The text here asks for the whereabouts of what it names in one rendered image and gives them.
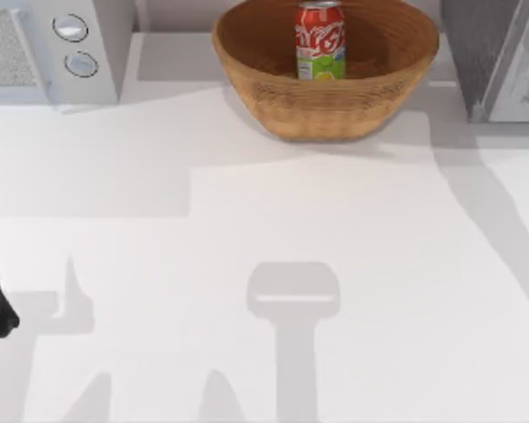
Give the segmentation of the brown woven basket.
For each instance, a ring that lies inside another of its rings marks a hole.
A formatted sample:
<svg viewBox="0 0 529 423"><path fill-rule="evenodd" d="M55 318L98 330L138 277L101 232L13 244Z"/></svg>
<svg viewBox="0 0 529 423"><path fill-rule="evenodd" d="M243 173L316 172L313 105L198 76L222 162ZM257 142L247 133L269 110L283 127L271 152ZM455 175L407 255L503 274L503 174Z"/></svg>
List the brown woven basket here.
<svg viewBox="0 0 529 423"><path fill-rule="evenodd" d="M383 126L426 76L439 48L433 19L404 0L340 0L346 76L300 80L294 18L301 2L242 0L212 29L242 104L286 140L344 140Z"/></svg>

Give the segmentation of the round grey microwave knob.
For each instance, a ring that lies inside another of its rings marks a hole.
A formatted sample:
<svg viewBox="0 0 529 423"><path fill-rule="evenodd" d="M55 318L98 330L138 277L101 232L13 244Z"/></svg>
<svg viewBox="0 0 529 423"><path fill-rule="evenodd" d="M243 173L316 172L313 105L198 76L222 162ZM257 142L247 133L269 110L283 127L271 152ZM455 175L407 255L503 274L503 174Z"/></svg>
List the round grey microwave knob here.
<svg viewBox="0 0 529 423"><path fill-rule="evenodd" d="M83 41L89 33L87 23L75 14L53 18L52 29L61 40L73 43Z"/></svg>
<svg viewBox="0 0 529 423"><path fill-rule="evenodd" d="M78 78L91 78L99 70L96 59L84 51L66 55L63 62L65 69Z"/></svg>

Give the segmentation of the red and green can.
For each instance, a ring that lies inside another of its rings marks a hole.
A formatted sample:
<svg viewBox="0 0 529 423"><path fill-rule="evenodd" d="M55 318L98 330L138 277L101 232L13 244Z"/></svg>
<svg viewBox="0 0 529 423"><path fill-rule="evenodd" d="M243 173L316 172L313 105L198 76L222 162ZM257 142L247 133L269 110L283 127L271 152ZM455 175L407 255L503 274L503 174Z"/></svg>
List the red and green can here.
<svg viewBox="0 0 529 423"><path fill-rule="evenodd" d="M297 75L300 80L346 76L346 34L340 0L301 2L295 18Z"/></svg>

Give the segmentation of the pale microwave oven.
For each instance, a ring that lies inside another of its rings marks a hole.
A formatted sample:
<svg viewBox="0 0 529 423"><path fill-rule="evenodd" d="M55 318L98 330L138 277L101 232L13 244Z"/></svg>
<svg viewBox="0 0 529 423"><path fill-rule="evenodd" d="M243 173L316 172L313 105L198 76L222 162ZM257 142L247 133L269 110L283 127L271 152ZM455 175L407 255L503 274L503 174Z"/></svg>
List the pale microwave oven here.
<svg viewBox="0 0 529 423"><path fill-rule="evenodd" d="M87 23L83 41L55 34L52 20L65 14ZM0 0L0 105L116 104L135 20L135 0ZM78 78L65 69L65 56L77 51L98 62L93 77Z"/></svg>

